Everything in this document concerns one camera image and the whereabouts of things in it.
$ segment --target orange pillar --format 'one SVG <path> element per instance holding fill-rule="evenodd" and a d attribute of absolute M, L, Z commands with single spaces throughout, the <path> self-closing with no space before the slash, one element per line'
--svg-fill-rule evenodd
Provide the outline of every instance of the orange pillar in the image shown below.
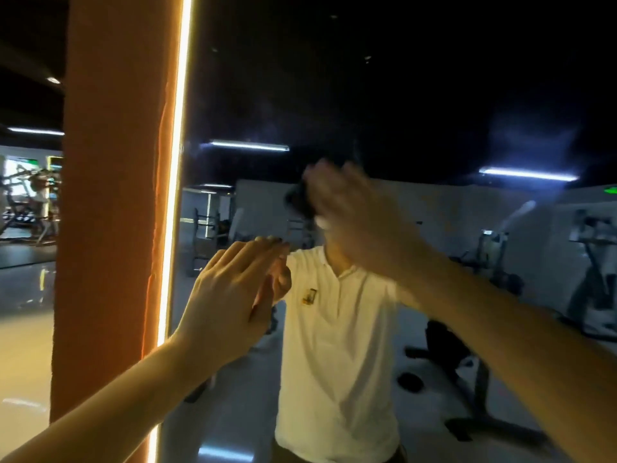
<path fill-rule="evenodd" d="M 156 343 L 182 2 L 70 1 L 52 421 Z"/>

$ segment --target yellow lit frame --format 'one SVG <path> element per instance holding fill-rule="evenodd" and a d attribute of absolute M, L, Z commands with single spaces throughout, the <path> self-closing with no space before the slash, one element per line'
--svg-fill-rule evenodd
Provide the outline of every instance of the yellow lit frame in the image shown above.
<path fill-rule="evenodd" d="M 160 302 L 158 306 L 157 346 L 165 342 L 167 320 L 169 315 L 170 293 L 172 288 L 172 257 L 174 248 L 174 226 L 178 200 L 178 181 L 180 179 L 180 154 L 182 132 L 184 128 L 184 91 L 186 89 L 186 69 L 188 66 L 189 35 L 191 31 L 192 0 L 182 0 L 180 11 L 180 42 L 178 48 L 178 71 L 176 77 L 176 94 L 174 121 L 172 124 L 172 153 L 167 188 L 165 209 L 165 230 L 163 233 L 163 267 L 161 273 Z M 146 461 L 156 463 L 158 460 L 158 436 L 160 426 L 155 427 L 148 438 Z"/>

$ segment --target right forearm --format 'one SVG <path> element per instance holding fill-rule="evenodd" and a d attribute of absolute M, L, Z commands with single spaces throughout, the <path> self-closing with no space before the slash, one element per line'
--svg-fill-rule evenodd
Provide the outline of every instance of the right forearm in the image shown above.
<path fill-rule="evenodd" d="M 444 256 L 419 251 L 396 281 L 482 357 L 573 459 L 613 461 L 615 357 Z"/>

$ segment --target white shirt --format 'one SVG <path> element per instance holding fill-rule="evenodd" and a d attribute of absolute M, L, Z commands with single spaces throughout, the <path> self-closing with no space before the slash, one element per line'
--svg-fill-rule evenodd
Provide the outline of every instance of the white shirt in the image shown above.
<path fill-rule="evenodd" d="M 276 441 L 313 463 L 383 463 L 400 444 L 396 285 L 355 267 L 337 278 L 323 247 L 292 253 L 288 266 Z"/>

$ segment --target shirt logo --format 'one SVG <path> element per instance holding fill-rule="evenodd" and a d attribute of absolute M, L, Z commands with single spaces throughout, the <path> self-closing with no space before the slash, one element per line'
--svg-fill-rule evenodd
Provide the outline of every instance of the shirt logo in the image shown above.
<path fill-rule="evenodd" d="M 315 296 L 317 295 L 317 289 L 307 289 L 307 292 L 304 294 L 302 298 L 302 303 L 304 305 L 313 305 L 315 302 Z"/>

